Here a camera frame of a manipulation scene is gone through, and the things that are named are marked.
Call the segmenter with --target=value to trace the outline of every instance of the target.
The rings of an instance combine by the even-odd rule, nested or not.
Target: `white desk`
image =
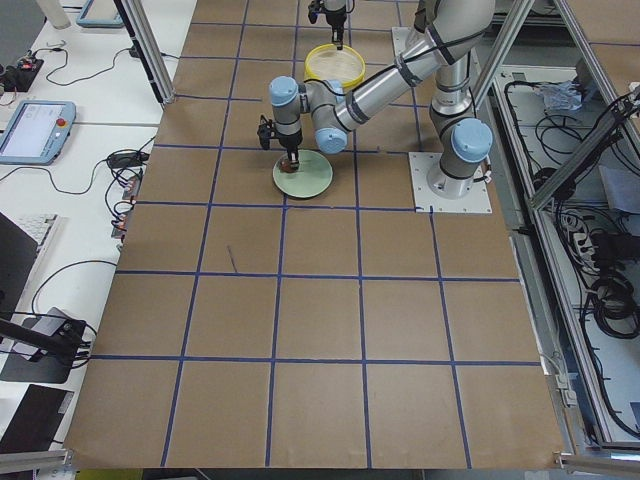
[[[162,52],[179,56],[189,28],[196,0],[145,0],[143,5],[153,33]],[[52,79],[66,83],[76,78],[92,75],[111,66],[114,54],[131,47],[126,29],[86,29],[76,23],[77,13],[68,12],[71,27],[56,30],[47,22],[33,44],[33,50],[51,48],[66,42],[69,52],[68,65],[53,74]],[[23,99],[65,100],[77,107],[77,123],[113,125],[157,126],[162,117],[147,80],[142,63],[127,52],[116,59],[113,70],[90,80],[61,87],[46,80],[46,75],[64,64],[63,52],[38,53],[44,65],[29,92],[17,95],[9,107],[0,107],[0,125],[7,122],[18,102]],[[177,60],[165,58],[171,78],[175,74]],[[13,93],[5,93],[0,103],[11,101]]]
[[[67,0],[65,6],[81,6],[82,0]],[[196,0],[143,0],[149,21],[161,51],[179,56]],[[46,23],[32,49],[66,42],[69,64],[54,75],[59,82],[91,75],[111,65],[115,52],[131,46],[125,29],[82,29],[75,24],[77,13],[67,10],[72,26],[56,30]],[[45,80],[47,73],[64,62],[63,53],[40,52],[45,60],[30,91],[19,94],[9,107],[0,107],[0,128],[6,125],[21,99],[66,100],[77,107],[76,124],[60,156],[48,167],[59,188],[83,190],[89,183],[94,165],[115,151],[139,148],[153,137],[162,116],[142,64],[122,53],[116,68],[91,80],[60,87]],[[173,76],[177,60],[166,60]],[[8,103],[12,93],[0,103]],[[145,148],[150,151],[151,145]],[[0,177],[14,169],[0,165]],[[0,183],[0,210],[9,218],[24,213],[55,213],[63,218],[53,244],[40,263],[37,275],[25,289],[19,309],[28,310],[38,286],[59,268],[81,260],[100,259],[117,262],[117,241],[111,238],[111,215],[104,193],[112,181],[106,165],[98,167],[92,189],[73,196],[56,192],[45,172],[21,170]],[[110,205],[121,198],[117,185],[111,190]],[[37,310],[57,307],[74,318],[86,320],[98,328],[113,278],[114,268],[106,264],[86,264],[65,270],[41,292]],[[7,349],[8,342],[0,349]],[[6,355],[0,354],[0,368]],[[85,369],[72,370],[69,379],[54,388],[75,392],[70,408],[55,436],[64,440],[84,378]],[[15,414],[28,383],[0,382],[0,436]]]
[[[60,188],[82,190],[88,185],[96,162],[115,150],[139,148],[155,134],[155,130],[152,127],[76,125],[62,154],[50,166],[50,171]],[[1,165],[0,176],[13,168],[15,166]],[[63,217],[51,248],[39,266],[38,277],[25,290],[21,309],[29,308],[31,297],[42,280],[64,265],[87,259],[117,262],[118,242],[110,236],[111,215],[104,202],[104,192],[111,180],[111,174],[103,164],[98,167],[92,189],[80,197],[57,193],[46,173],[35,170],[16,172],[0,185],[0,205],[9,218],[23,213],[56,213]],[[110,203],[115,203],[121,195],[122,189],[114,186],[109,196]],[[46,312],[50,307],[58,307],[74,318],[86,320],[97,329],[113,272],[114,268],[105,264],[86,264],[66,270],[43,289],[37,302],[38,311]],[[85,338],[91,335],[87,331]],[[0,349],[7,348],[8,342],[5,341]],[[6,355],[0,355],[0,369],[5,360]],[[65,384],[50,386],[77,394],[84,372],[84,368],[72,370]],[[4,434],[28,385],[0,382],[0,436]],[[58,430],[58,440],[64,439],[67,433],[76,401],[77,395],[74,395],[71,408]]]

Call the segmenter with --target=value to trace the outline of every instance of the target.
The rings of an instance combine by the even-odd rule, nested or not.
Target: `keyboard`
[[[38,253],[49,243],[59,223],[54,213],[34,213],[20,215],[14,222],[38,243]]]

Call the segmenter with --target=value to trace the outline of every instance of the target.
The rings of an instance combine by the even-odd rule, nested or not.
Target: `grid floor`
[[[414,212],[433,83],[352,135],[322,195],[273,186],[267,85],[330,35],[307,3],[198,2],[67,446],[93,468],[549,467],[562,443],[495,193],[489,216]],[[414,9],[357,3],[369,73]]]

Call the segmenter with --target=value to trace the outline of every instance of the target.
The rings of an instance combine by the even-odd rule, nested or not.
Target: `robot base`
[[[432,167],[440,161],[440,156],[440,153],[409,153],[416,211],[429,213],[433,210],[436,213],[490,214],[492,212],[491,202],[487,193],[487,185],[484,182],[474,183],[467,181],[466,183],[470,183],[470,190],[462,198],[455,200],[443,198],[431,189],[427,176]],[[478,167],[474,178],[481,178],[482,176],[482,170]],[[455,190],[456,188],[459,189],[461,185],[447,186],[447,191],[450,192],[452,187]]]

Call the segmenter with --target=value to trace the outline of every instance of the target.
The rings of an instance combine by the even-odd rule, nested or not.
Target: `power adapter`
[[[145,152],[139,152],[137,150],[117,152],[107,157],[107,166],[112,170],[141,167],[147,160],[149,160],[149,154]]]

